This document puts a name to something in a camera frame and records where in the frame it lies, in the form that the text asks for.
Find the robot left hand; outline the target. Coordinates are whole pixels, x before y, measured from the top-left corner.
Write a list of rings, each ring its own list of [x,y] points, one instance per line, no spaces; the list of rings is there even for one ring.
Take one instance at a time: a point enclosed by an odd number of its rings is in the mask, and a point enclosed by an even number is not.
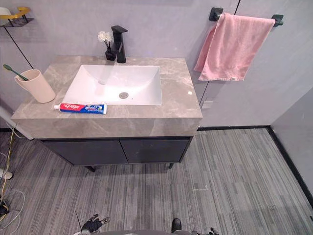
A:
[[[99,214],[94,214],[82,227],[82,231],[88,231],[90,233],[98,231],[104,224],[110,221],[110,217],[99,219]]]

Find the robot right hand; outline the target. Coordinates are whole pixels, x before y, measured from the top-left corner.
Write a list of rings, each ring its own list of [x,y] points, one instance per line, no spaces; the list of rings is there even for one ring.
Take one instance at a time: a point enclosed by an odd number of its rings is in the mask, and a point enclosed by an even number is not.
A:
[[[210,231],[207,232],[206,234],[202,234],[198,231],[193,230],[191,232],[191,235],[220,235],[219,231],[213,227],[210,228]]]

